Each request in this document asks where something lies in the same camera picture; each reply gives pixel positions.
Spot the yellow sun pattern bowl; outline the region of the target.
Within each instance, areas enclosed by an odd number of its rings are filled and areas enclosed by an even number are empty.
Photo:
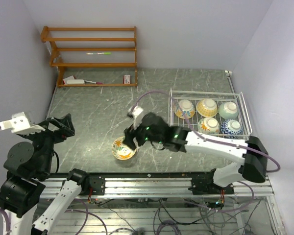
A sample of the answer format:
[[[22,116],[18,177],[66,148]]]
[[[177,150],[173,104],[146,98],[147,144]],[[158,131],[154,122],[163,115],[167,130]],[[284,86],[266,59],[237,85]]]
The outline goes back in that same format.
[[[214,100],[205,98],[196,104],[196,110],[201,116],[210,118],[218,113],[218,106]]]

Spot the green fern orange flower bowl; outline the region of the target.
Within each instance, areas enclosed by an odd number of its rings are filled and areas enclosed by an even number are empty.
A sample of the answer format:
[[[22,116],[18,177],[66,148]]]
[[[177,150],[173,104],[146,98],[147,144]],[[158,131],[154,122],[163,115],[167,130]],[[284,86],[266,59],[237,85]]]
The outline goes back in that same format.
[[[136,153],[136,149],[132,150],[127,145],[123,144],[124,138],[125,138],[125,136],[118,137],[117,139],[114,140],[114,142],[112,144],[113,156],[116,159],[122,160],[122,161],[129,160]]]

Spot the light teal ribbed bowl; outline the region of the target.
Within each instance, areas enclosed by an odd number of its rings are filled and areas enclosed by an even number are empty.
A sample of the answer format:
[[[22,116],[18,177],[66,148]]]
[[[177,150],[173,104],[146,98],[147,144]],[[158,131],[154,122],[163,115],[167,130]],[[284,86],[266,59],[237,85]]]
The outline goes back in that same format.
[[[227,119],[236,119],[238,117],[238,107],[234,102],[222,103],[218,108],[219,115]]]

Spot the red geometric pattern bowl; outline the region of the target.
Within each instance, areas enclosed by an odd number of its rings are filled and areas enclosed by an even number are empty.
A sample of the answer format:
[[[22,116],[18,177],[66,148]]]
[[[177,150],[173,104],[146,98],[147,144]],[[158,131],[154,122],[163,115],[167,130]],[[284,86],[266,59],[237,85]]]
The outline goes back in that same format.
[[[241,135],[243,127],[237,120],[227,119],[221,124],[220,131],[225,135]]]

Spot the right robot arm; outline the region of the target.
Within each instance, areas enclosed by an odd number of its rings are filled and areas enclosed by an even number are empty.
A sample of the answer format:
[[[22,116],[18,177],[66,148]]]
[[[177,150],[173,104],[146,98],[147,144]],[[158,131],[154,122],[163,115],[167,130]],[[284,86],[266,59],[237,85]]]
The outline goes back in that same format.
[[[133,123],[124,130],[123,143],[132,150],[148,141],[159,143],[163,150],[171,152],[200,152],[231,161],[225,167],[197,173],[189,188],[194,195],[217,194],[242,180],[253,183],[266,180],[267,152],[257,137],[245,141],[209,136],[189,128],[170,126],[155,113],[144,114],[143,111],[128,112],[127,116]]]

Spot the blue orange floral bowl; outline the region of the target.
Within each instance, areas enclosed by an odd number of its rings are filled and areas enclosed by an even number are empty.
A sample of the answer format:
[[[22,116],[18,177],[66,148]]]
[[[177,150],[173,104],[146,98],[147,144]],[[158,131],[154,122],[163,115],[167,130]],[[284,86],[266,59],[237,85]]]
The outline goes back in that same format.
[[[189,100],[175,101],[173,105],[175,115],[181,119],[190,119],[195,114],[195,107]]]

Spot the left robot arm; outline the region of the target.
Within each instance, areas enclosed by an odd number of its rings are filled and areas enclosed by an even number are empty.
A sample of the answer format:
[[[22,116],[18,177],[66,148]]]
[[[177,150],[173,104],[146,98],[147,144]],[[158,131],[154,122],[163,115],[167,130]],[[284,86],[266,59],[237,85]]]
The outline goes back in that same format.
[[[57,143],[75,135],[71,114],[49,117],[33,124],[24,112],[0,122],[0,130],[10,130],[25,139],[10,148],[3,167],[7,179],[0,188],[0,213],[5,235],[49,235],[61,215],[79,195],[104,194],[104,181],[91,178],[80,170],[71,170],[59,193],[42,215],[33,221],[34,213],[45,189],[43,181],[51,177],[52,158]]]

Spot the orange flower green leaf bowl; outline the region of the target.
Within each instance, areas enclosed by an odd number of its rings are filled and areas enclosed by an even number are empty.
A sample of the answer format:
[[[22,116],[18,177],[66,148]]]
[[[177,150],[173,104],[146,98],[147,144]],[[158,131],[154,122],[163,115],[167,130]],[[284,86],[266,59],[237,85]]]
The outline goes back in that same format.
[[[218,134],[220,131],[220,125],[215,118],[205,117],[199,121],[198,130],[203,134]]]

